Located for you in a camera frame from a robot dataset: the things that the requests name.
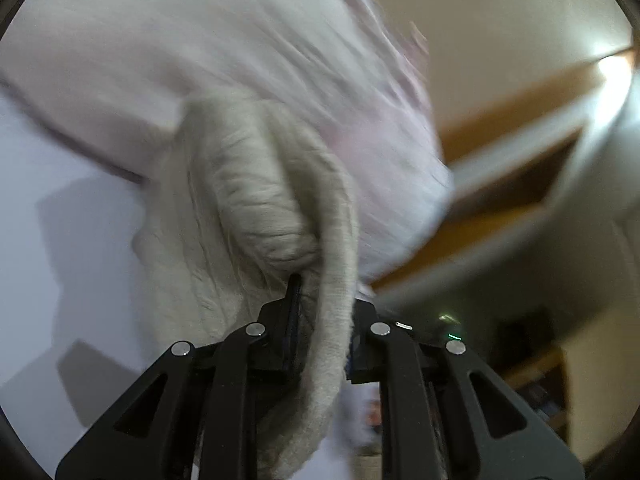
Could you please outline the beige cable-knit sweater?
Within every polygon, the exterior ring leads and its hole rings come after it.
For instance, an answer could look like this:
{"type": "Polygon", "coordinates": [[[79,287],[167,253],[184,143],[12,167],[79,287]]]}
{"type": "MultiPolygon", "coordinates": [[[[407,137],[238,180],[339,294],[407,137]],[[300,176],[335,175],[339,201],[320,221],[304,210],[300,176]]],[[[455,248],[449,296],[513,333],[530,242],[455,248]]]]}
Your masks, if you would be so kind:
{"type": "Polygon", "coordinates": [[[211,344],[303,279],[300,384],[258,429],[258,474],[287,479],[316,452],[344,379],[358,284],[352,184],[319,133],[244,87],[194,96],[146,190],[134,239],[150,343],[211,344]]]}

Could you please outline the pink floral pillow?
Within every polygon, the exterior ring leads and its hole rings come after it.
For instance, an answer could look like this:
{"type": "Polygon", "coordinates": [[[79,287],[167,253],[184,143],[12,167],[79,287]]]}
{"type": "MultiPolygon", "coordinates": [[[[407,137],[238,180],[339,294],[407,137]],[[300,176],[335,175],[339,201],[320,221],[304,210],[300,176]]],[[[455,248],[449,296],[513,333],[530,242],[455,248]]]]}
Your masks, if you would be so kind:
{"type": "Polygon", "coordinates": [[[354,178],[370,282],[435,234],[451,200],[425,58],[374,0],[26,0],[1,76],[51,127],[142,176],[192,96],[245,87],[288,106],[354,178]]]}

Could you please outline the lavender bed sheet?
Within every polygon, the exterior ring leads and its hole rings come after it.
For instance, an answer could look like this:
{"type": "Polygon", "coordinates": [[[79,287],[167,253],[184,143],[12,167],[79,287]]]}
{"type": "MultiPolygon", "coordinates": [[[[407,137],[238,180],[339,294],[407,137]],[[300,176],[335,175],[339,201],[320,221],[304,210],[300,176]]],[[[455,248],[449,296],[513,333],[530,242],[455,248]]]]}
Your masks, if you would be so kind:
{"type": "Polygon", "coordinates": [[[1,407],[26,453],[6,479],[52,474],[149,362],[131,242],[140,188],[1,96],[1,407]]]}

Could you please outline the wooden bed headboard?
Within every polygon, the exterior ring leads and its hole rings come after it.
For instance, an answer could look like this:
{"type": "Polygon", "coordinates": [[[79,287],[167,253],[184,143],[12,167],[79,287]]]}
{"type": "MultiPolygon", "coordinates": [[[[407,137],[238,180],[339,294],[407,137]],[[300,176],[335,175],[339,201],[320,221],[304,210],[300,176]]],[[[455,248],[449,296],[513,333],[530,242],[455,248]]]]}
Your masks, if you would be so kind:
{"type": "Polygon", "coordinates": [[[514,248],[547,219],[563,180],[623,107],[637,52],[581,62],[445,131],[454,200],[434,237],[376,292],[434,288],[514,248]]]}

